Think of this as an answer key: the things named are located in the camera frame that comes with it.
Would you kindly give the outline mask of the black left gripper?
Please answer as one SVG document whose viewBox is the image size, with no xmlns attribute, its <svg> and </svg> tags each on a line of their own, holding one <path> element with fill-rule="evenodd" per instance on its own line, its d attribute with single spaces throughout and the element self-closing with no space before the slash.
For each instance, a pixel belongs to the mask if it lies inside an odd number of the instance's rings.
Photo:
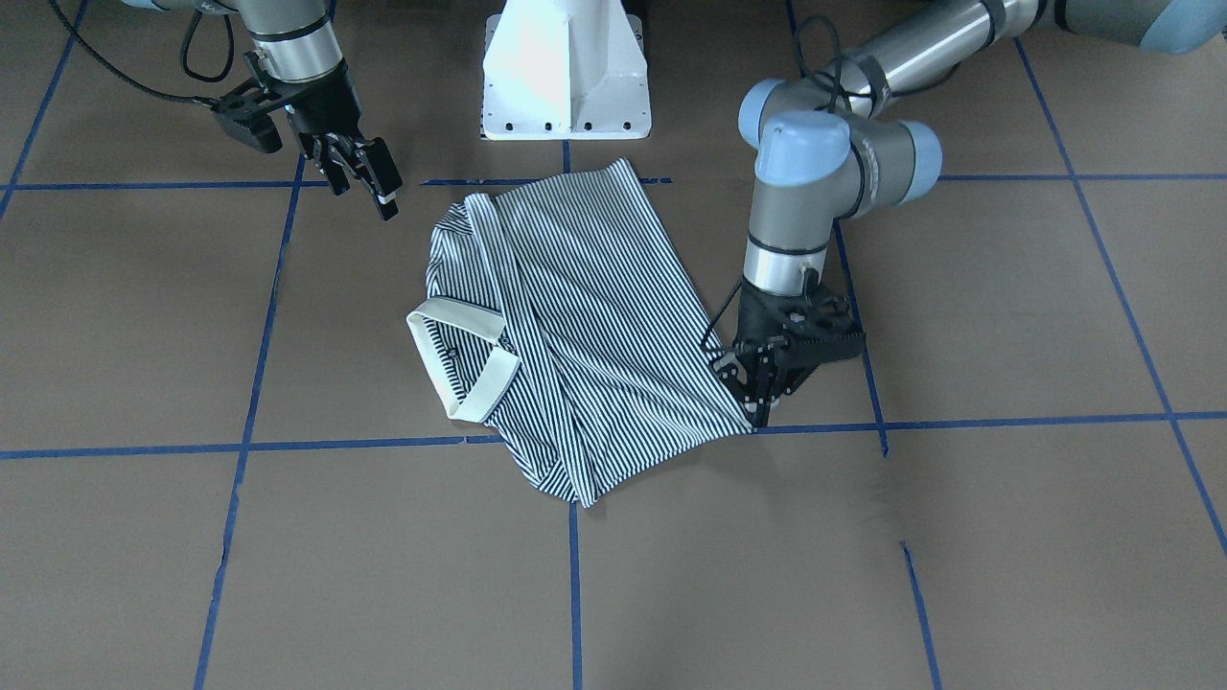
<svg viewBox="0 0 1227 690">
<path fill-rule="evenodd" d="M 753 428 L 771 424 L 775 404 L 820 367 L 791 368 L 785 365 L 783 309 L 790 297 L 795 296 L 766 292 L 753 284 L 736 284 L 718 313 L 721 316 L 733 301 L 739 302 L 733 341 L 728 346 L 710 349 L 710 371 L 742 403 Z"/>
</svg>

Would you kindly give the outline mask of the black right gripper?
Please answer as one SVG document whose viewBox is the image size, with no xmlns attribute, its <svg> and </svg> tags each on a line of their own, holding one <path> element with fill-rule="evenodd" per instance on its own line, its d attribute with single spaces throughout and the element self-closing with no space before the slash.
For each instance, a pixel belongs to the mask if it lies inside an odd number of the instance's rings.
<svg viewBox="0 0 1227 690">
<path fill-rule="evenodd" d="M 337 65 L 319 79 L 290 81 L 286 99 L 290 126 L 304 156 L 315 160 L 317 145 L 321 145 L 321 174 L 334 196 L 350 192 L 352 182 L 360 183 L 382 221 L 394 219 L 402 176 L 382 138 L 360 134 L 362 108 L 348 66 Z"/>
</svg>

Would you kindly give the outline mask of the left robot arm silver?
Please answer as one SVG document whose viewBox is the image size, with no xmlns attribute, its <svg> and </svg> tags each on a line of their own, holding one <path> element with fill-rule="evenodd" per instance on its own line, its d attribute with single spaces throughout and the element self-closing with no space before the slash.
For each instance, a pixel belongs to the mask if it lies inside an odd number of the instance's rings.
<svg viewBox="0 0 1227 690">
<path fill-rule="evenodd" d="M 892 102 L 946 82 L 966 58 L 1034 27 L 1184 54 L 1225 28 L 1222 1 L 933 1 L 863 45 L 834 45 L 798 81 L 748 90 L 739 131 L 755 149 L 755 189 L 733 344 L 710 368 L 755 428 L 825 363 L 865 350 L 863 324 L 823 284 L 836 223 L 925 196 L 944 166 L 937 133 L 881 122 Z"/>
</svg>

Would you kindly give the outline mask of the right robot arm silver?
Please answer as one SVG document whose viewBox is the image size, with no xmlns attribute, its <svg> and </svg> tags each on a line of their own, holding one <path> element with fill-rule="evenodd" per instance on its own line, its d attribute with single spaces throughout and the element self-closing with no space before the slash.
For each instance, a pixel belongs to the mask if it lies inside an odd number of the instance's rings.
<svg viewBox="0 0 1227 690">
<path fill-rule="evenodd" d="M 258 152 L 282 149 L 272 112 L 288 114 L 303 156 L 335 196 L 364 187 L 382 221 L 398 214 L 402 176 L 382 138 L 360 131 L 362 106 L 324 1 L 136 1 L 136 9 L 236 14 L 252 41 L 249 76 L 218 98 L 202 98 L 228 136 Z"/>
</svg>

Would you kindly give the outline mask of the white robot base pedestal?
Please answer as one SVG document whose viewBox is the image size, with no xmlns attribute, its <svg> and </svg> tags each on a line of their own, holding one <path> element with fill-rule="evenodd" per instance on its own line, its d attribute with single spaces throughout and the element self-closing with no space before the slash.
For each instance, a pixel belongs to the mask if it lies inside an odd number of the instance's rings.
<svg viewBox="0 0 1227 690">
<path fill-rule="evenodd" d="M 491 141 L 639 140 L 653 130 L 644 1 L 508 1 L 485 23 Z"/>
</svg>

